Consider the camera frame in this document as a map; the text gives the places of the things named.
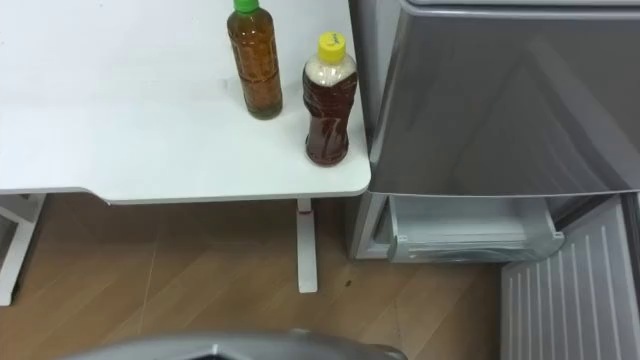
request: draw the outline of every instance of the yellow bottle cap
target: yellow bottle cap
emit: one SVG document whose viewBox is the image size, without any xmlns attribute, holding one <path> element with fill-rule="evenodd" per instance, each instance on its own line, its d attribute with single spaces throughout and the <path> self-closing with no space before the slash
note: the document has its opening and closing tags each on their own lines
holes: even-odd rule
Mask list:
<svg viewBox="0 0 640 360">
<path fill-rule="evenodd" d="M 339 64 L 347 51 L 347 42 L 342 34 L 326 32 L 318 38 L 318 57 L 329 64 Z"/>
</svg>

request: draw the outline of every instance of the brown liquid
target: brown liquid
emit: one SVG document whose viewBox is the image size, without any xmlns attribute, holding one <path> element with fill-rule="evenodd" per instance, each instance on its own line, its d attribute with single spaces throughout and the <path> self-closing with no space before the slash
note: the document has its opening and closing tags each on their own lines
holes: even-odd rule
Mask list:
<svg viewBox="0 0 640 360">
<path fill-rule="evenodd" d="M 282 90 L 271 15 L 261 8 L 248 14 L 234 12 L 227 29 L 247 109 L 259 119 L 278 115 Z"/>
<path fill-rule="evenodd" d="M 358 77 L 351 74 L 327 87 L 309 79 L 303 71 L 304 104 L 311 113 L 307 136 L 307 155 L 319 165 L 335 165 L 349 150 L 347 122 L 353 106 Z"/>
</svg>

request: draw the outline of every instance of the plastic bottle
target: plastic bottle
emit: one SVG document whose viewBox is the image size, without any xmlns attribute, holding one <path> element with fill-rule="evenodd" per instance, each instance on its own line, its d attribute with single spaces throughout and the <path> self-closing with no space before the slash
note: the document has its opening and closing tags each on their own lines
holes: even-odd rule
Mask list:
<svg viewBox="0 0 640 360">
<path fill-rule="evenodd" d="M 282 110 L 273 19 L 258 0 L 234 0 L 234 8 L 227 30 L 247 109 L 258 119 L 273 118 Z"/>
<path fill-rule="evenodd" d="M 358 84 L 356 63 L 346 53 L 342 34 L 320 35 L 318 53 L 305 64 L 302 82 L 311 113 L 307 155 L 316 164 L 335 165 L 349 150 L 347 121 Z"/>
</svg>

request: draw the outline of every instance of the table leg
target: table leg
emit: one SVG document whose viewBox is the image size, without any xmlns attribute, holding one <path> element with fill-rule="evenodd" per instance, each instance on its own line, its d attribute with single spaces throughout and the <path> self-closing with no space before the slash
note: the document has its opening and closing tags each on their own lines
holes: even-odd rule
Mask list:
<svg viewBox="0 0 640 360">
<path fill-rule="evenodd" d="M 0 215 L 17 224 L 13 237 L 8 239 L 11 243 L 0 268 L 0 306 L 11 305 L 20 268 L 27 255 L 45 197 L 46 194 L 34 194 L 29 198 L 0 196 Z"/>
<path fill-rule="evenodd" d="M 298 290 L 301 293 L 318 291 L 316 267 L 316 232 L 311 199 L 298 199 Z"/>
</svg>

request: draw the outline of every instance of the green bottle cap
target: green bottle cap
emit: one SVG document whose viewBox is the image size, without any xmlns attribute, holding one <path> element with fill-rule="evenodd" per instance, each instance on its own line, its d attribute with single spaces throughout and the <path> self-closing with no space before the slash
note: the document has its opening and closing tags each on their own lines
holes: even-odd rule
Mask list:
<svg viewBox="0 0 640 360">
<path fill-rule="evenodd" d="M 258 0 L 233 0 L 237 12 L 249 13 L 260 7 Z"/>
</svg>

